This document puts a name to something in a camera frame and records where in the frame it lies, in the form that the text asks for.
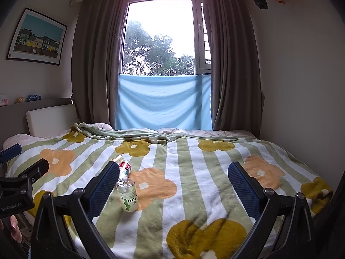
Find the person's left hand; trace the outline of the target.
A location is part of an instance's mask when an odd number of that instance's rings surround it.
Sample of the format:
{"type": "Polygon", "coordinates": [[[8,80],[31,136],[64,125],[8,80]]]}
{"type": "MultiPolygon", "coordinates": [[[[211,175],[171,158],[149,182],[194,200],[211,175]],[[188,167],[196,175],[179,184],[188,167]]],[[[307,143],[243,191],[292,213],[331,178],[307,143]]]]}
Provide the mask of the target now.
{"type": "Polygon", "coordinates": [[[11,216],[9,218],[9,222],[11,224],[11,237],[13,240],[15,240],[17,243],[21,243],[22,242],[22,234],[20,232],[20,229],[18,227],[18,223],[17,223],[17,218],[15,216],[11,216]]]}

